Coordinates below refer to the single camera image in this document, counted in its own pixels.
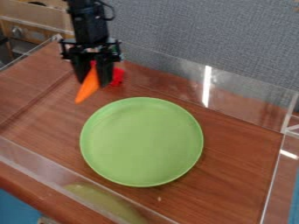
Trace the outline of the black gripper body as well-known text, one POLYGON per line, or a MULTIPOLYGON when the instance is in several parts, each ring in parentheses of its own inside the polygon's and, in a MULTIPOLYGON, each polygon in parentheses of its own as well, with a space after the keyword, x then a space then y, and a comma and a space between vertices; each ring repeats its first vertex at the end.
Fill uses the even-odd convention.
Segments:
POLYGON ((123 60, 121 42, 115 38, 108 38, 105 42, 97 43, 77 43, 73 38, 61 38, 59 44, 60 55, 65 60, 81 54, 88 55, 91 58, 100 55, 112 62, 120 62, 123 60))

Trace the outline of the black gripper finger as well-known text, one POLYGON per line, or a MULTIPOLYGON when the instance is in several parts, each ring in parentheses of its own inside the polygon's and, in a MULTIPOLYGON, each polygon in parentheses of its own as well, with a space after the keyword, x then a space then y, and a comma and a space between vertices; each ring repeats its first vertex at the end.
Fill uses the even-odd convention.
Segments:
POLYGON ((91 57, 87 55, 73 55, 71 57, 71 64, 79 83, 83 83, 83 81, 85 80, 87 74, 91 69, 89 62, 91 57))
POLYGON ((99 85, 104 88, 112 81, 113 62, 103 55, 96 56, 96 70, 99 85))

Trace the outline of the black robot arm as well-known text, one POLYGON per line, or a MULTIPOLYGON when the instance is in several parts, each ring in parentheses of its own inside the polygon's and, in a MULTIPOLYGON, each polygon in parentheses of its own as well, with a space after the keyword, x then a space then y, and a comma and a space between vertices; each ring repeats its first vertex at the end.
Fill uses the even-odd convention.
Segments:
POLYGON ((101 0, 63 1, 68 5, 75 38, 59 41, 61 58, 69 60, 79 83, 87 79, 95 61, 97 84, 104 88, 113 80, 115 63, 123 60, 120 41, 108 34, 115 8, 101 0))

